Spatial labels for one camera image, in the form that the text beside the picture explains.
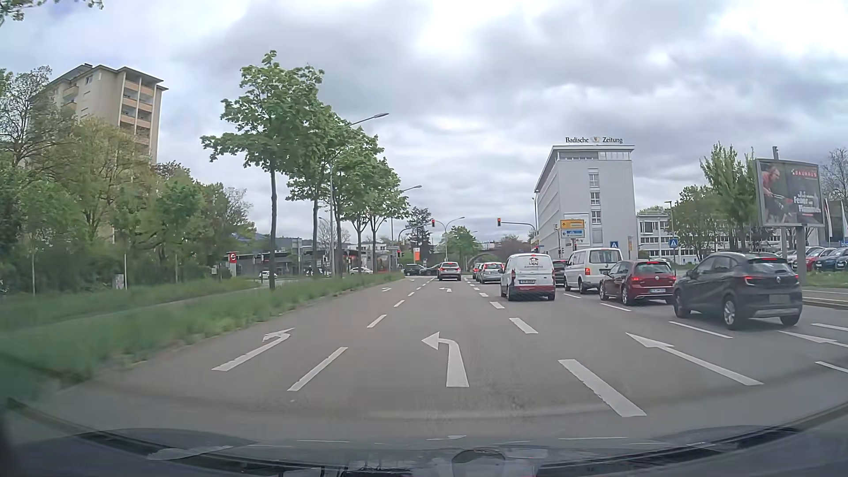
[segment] advertising poster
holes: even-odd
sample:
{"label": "advertising poster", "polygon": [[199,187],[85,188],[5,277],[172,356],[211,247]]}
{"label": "advertising poster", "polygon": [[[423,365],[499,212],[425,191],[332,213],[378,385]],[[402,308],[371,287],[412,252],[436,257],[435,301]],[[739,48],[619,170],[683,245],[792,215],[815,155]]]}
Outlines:
{"label": "advertising poster", "polygon": [[818,164],[758,159],[757,204],[764,227],[824,227]]}

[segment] white van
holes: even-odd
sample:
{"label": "white van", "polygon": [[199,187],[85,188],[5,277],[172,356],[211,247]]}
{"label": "white van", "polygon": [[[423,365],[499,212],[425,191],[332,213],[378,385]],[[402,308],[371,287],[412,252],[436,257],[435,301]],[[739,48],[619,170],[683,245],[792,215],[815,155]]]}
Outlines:
{"label": "white van", "polygon": [[504,274],[500,277],[500,296],[513,301],[518,295],[556,299],[554,262],[550,255],[515,254],[506,259]]}
{"label": "white van", "polygon": [[572,252],[566,264],[566,291],[576,288],[581,294],[597,289],[600,280],[613,265],[622,260],[619,249],[594,247]]}

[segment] road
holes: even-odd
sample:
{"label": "road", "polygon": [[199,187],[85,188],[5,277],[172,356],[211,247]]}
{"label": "road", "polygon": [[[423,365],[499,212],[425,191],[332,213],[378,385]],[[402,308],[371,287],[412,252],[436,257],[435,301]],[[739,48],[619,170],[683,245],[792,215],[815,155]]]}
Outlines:
{"label": "road", "polygon": [[[674,317],[559,289],[500,298],[469,278],[404,278],[156,356],[36,407],[97,429],[258,440],[648,438],[783,424],[848,396],[848,315]],[[51,435],[22,420],[17,441]]]}

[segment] car rear window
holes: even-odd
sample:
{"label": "car rear window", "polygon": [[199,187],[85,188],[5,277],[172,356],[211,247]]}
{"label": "car rear window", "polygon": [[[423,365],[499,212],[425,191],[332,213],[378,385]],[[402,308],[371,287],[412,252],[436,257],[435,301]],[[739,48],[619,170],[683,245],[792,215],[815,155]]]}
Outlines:
{"label": "car rear window", "polygon": [[762,257],[748,260],[750,267],[759,273],[794,273],[782,258]]}
{"label": "car rear window", "polygon": [[652,273],[671,273],[672,268],[664,261],[646,261],[636,264],[635,275],[652,274]]}
{"label": "car rear window", "polygon": [[618,263],[622,254],[618,250],[592,250],[589,252],[589,263]]}

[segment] grass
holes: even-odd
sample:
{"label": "grass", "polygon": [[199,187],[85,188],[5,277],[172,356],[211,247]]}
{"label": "grass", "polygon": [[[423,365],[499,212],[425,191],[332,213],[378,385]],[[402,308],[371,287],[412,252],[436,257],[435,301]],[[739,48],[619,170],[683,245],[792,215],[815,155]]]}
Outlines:
{"label": "grass", "polygon": [[195,280],[152,286],[131,286],[75,294],[16,295],[0,300],[0,333],[57,323],[71,318],[130,310],[206,295],[250,289],[253,280]]}
{"label": "grass", "polygon": [[83,317],[0,334],[0,397],[37,398],[51,378],[73,384],[99,369],[264,322],[322,296],[402,277],[380,273],[290,283],[191,302]]}

